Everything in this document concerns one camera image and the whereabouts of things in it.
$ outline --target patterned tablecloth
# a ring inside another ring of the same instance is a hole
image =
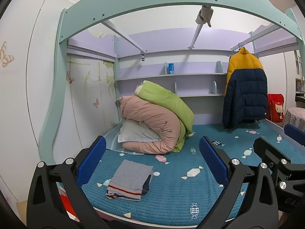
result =
[[[305,131],[305,109],[300,107],[289,108],[285,114],[283,128],[287,124],[291,124],[301,131]]]

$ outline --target bed mattress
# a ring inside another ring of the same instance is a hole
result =
[[[280,135],[262,122],[240,124],[239,128],[229,130],[225,130],[222,124],[194,125],[193,131],[195,134],[185,140],[181,152],[164,154],[167,164],[158,161],[155,155],[123,155],[106,150],[91,179],[82,186],[91,204],[100,210],[121,217],[124,217],[126,213],[131,213],[132,219],[146,223],[167,226],[198,225],[223,189],[215,181],[199,152],[199,139],[205,135],[211,141],[216,141],[216,147],[223,149],[230,158],[238,158],[243,164],[257,166],[261,162],[261,159],[251,149],[254,140],[259,137],[263,137],[286,154],[292,163],[305,163],[304,154],[284,138],[281,139]],[[107,144],[111,144],[113,141],[108,138],[106,140]],[[97,185],[97,183],[103,184],[107,179],[111,179],[124,159],[152,165],[153,171],[160,173],[158,176],[153,176],[150,189],[141,197],[140,202],[122,199],[109,200],[105,196],[107,187]],[[199,169],[200,172],[194,177],[187,177],[187,172],[191,169],[196,169],[195,172],[198,172],[197,169]],[[247,184],[243,184],[228,219],[236,216],[244,198],[243,191],[246,189]]]

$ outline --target puffer jacket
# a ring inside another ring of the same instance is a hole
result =
[[[267,77],[260,61],[242,47],[229,60],[222,114],[224,127],[265,119],[267,93]]]

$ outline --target red object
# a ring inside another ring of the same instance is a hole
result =
[[[284,119],[284,97],[282,94],[268,94],[267,120],[282,122]]]
[[[64,196],[64,195],[61,194],[61,195],[60,195],[60,198],[61,198],[61,200],[62,200],[62,202],[63,202],[63,205],[64,205],[65,209],[66,209],[69,213],[73,214],[73,215],[77,218],[77,215],[76,215],[76,213],[75,213],[75,211],[74,211],[74,209],[73,209],[73,207],[72,207],[72,205],[71,205],[71,203],[70,203],[68,197],[66,197],[66,196]]]

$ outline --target striped folded clothing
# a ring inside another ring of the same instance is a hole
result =
[[[141,195],[148,192],[152,178],[152,166],[125,159],[110,179],[106,197],[139,202]]]

